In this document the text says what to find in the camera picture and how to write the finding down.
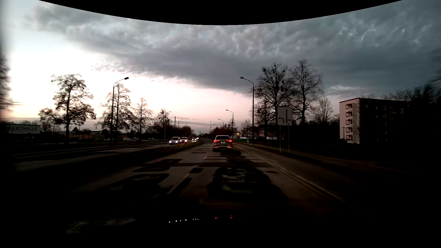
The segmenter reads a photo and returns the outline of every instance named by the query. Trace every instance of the parked car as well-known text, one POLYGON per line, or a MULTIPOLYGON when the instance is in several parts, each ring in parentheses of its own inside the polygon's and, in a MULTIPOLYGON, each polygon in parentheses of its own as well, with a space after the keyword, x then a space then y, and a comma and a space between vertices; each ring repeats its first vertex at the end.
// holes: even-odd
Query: parked car
POLYGON ((181 144, 181 138, 180 137, 172 137, 170 141, 168 142, 169 145, 179 145, 181 144))
POLYGON ((218 149, 233 150, 233 140, 228 135, 217 135, 213 141, 213 151, 218 149))

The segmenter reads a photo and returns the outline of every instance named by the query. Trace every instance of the apartment building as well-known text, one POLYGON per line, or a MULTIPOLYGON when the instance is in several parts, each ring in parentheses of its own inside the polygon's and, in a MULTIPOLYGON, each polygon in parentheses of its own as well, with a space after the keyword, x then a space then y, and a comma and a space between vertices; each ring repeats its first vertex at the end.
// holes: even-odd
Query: apartment building
POLYGON ((348 143, 399 142, 406 102, 354 98, 340 102, 340 138, 348 143))

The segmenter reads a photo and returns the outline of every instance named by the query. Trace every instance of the lane marking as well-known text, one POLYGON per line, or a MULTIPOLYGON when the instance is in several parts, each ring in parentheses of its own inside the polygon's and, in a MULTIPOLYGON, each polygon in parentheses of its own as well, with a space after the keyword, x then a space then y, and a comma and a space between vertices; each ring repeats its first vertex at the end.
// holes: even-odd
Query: lane marking
POLYGON ((250 151, 250 150, 247 150, 247 149, 245 149, 245 148, 243 148, 243 149, 246 150, 246 151, 249 152, 249 153, 254 154, 254 156, 260 158, 260 159, 263 160, 264 162, 266 162, 266 163, 268 163, 268 164, 270 164, 270 165, 272 165, 272 166, 278 168, 281 172, 285 173, 286 175, 288 175, 288 176, 291 177, 292 179, 294 179, 294 180, 300 182, 301 184, 305 185, 305 186, 308 187, 310 190, 316 192, 315 189, 311 187, 311 185, 312 185, 312 186, 314 186, 314 187, 320 189, 321 191, 327 193, 328 195, 330 195, 330 196, 332 196, 332 197, 334 197, 334 198, 340 200, 341 202, 343 202, 343 203, 345 203, 345 204, 351 206, 352 208, 354 208, 354 209, 356 209, 356 210, 358 210, 358 211, 360 211, 360 212, 362 212, 362 213, 364 213, 364 214, 367 214, 366 211, 364 211, 364 210, 362 210, 362 209, 360 209, 360 208, 358 208, 358 207, 352 205, 351 203, 349 203, 349 202, 346 201, 345 199, 341 198, 340 196, 338 196, 338 195, 332 193, 331 191, 326 190, 326 189, 324 189, 324 188, 318 186, 317 184, 315 184, 315 183, 313 183, 313 182, 311 182, 311 181, 309 181, 309 180, 307 180, 307 179, 305 179, 305 178, 303 178, 303 177, 301 177, 301 176, 298 176, 298 175, 292 173, 292 172, 289 171, 289 170, 286 170, 285 168, 283 168, 283 167, 281 167, 281 166, 279 166, 279 165, 277 165, 277 164, 271 162, 270 160, 268 160, 268 159, 266 159, 266 158, 264 158, 264 157, 261 157, 261 156, 255 154, 255 153, 253 153, 253 152, 250 151))

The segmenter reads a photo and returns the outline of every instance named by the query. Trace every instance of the sign post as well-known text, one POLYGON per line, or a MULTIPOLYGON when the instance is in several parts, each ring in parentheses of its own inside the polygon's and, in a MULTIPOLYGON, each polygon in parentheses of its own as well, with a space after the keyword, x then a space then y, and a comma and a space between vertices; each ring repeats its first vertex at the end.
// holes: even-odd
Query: sign post
POLYGON ((292 108, 277 107, 277 125, 279 125, 279 152, 282 152, 281 126, 288 126, 288 150, 289 150, 289 126, 292 125, 292 108))

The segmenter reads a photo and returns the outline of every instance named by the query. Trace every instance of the pole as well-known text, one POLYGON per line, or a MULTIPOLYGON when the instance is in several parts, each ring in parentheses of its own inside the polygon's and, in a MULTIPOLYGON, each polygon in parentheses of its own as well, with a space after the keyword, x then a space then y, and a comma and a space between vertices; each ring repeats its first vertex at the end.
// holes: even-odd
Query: pole
POLYGON ((113 138, 113 99, 115 96, 115 84, 113 84, 112 89, 112 115, 110 116, 110 147, 112 146, 112 138, 113 138))
POLYGON ((253 127, 251 131, 253 132, 253 145, 254 145, 254 83, 253 83, 253 127))

